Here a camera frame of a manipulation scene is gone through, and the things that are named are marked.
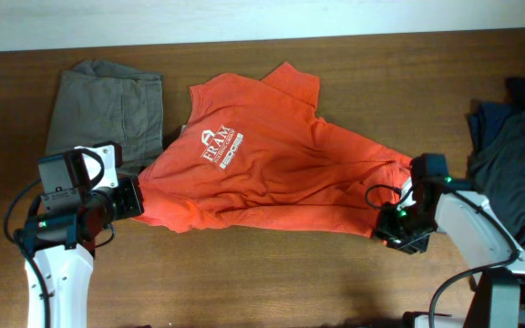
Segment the orange t-shirt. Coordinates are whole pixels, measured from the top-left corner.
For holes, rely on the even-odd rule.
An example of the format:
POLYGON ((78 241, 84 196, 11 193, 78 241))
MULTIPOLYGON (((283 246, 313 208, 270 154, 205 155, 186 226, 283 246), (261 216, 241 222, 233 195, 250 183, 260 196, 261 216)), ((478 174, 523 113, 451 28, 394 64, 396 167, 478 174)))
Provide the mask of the orange t-shirt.
POLYGON ((139 175, 140 220, 183 233, 245 226, 371 237, 408 156, 316 114, 318 77, 278 66, 190 88, 180 136, 139 175))

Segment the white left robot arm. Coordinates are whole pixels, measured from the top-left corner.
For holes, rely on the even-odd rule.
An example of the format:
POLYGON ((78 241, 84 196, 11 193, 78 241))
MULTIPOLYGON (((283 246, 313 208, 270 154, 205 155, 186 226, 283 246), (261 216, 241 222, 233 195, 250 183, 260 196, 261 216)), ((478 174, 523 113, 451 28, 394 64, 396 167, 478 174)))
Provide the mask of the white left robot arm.
POLYGON ((119 177, 121 164, 113 141, 39 159, 43 192, 10 235, 25 260, 28 326, 86 326, 97 236, 144 211, 139 181, 119 177))

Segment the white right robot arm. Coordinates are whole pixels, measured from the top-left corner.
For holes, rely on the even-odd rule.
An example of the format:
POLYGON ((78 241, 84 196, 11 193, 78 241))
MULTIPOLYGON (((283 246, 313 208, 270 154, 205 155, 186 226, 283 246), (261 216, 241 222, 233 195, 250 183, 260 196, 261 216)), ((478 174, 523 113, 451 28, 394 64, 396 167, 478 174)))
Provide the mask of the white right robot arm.
POLYGON ((425 312, 406 312, 404 327, 525 327, 525 250, 494 214, 471 181, 450 176, 441 154, 424 153, 410 162, 410 177, 392 191, 398 202, 376 205, 377 239, 406 254, 427 250, 429 237, 443 232, 468 269, 443 282, 425 312), (442 293, 471 279, 474 296, 465 317, 438 313, 442 293))

